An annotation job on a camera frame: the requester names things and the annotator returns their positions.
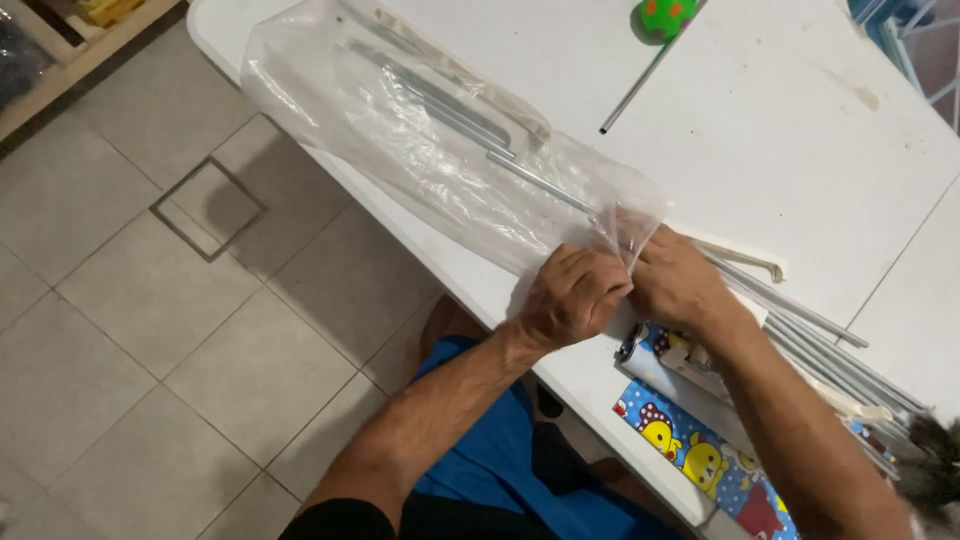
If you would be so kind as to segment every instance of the white table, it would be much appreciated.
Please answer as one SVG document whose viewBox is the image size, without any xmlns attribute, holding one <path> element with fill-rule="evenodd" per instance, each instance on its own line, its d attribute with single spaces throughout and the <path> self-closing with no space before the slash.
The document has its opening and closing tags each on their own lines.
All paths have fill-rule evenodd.
<svg viewBox="0 0 960 540">
<path fill-rule="evenodd" d="M 252 25 L 296 2 L 197 0 L 188 26 L 237 83 Z M 781 289 L 841 324 L 960 173 L 956 136 L 833 0 L 712 0 L 608 135 L 597 133 L 600 123 L 656 54 L 632 35 L 630 3 L 385 3 L 555 129 L 647 174 L 675 202 L 672 222 L 788 258 Z M 426 226 L 345 162 L 306 150 L 478 320 L 504 320 L 522 293 L 516 277 Z M 707 536 L 742 534 L 723 513 L 707 523 L 714 502 L 611 411 L 629 382 L 612 359 L 629 325 L 622 315 L 611 335 L 546 358 L 537 375 L 691 525 Z M 729 409 L 656 364 L 646 375 L 744 444 Z M 929 403 L 948 396 L 919 380 L 900 383 Z"/>
</svg>

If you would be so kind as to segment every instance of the forearm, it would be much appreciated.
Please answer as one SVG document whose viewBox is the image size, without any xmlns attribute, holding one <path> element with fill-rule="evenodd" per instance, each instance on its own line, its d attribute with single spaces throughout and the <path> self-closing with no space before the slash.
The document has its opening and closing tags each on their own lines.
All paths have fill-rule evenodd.
<svg viewBox="0 0 960 540">
<path fill-rule="evenodd" d="M 770 480 L 805 537 L 909 538 L 905 509 L 832 408 L 751 317 L 705 340 Z"/>
<path fill-rule="evenodd" d="M 394 395 L 340 452 L 304 507 L 331 494 L 370 499 L 373 493 L 380 500 L 372 502 L 397 527 L 417 480 L 543 356 L 518 332 L 508 321 Z"/>
</svg>

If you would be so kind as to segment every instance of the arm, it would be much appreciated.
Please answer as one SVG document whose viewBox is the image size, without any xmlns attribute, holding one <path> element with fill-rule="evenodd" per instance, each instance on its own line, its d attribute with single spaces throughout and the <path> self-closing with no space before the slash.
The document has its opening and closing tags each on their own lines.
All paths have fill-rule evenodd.
<svg viewBox="0 0 960 540">
<path fill-rule="evenodd" d="M 912 538 L 906 509 L 833 409 L 780 357 L 696 248 L 661 226 L 640 258 L 631 300 L 644 316 L 708 348 L 801 535 Z"/>
<path fill-rule="evenodd" d="M 420 476 L 537 360 L 603 330 L 632 288 L 618 258 L 562 245 L 520 314 L 396 394 L 340 452 L 300 512 L 329 499 L 360 499 L 399 530 Z"/>
</svg>

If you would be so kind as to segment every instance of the cartoon print fabric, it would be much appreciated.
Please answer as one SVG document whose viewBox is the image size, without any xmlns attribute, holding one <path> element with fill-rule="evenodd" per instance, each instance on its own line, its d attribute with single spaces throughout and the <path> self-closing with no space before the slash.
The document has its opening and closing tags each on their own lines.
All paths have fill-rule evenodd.
<svg viewBox="0 0 960 540">
<path fill-rule="evenodd" d="M 631 382 L 613 411 L 754 537 L 799 538 L 760 464 L 648 384 Z"/>
</svg>

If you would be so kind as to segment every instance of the left hand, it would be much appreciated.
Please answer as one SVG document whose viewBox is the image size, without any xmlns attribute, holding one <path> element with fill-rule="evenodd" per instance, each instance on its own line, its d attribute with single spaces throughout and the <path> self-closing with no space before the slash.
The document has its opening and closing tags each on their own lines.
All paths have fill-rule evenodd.
<svg viewBox="0 0 960 540">
<path fill-rule="evenodd" d="M 513 323 L 546 354 L 600 333 L 634 284 L 619 258 L 561 244 L 540 268 Z"/>
</svg>

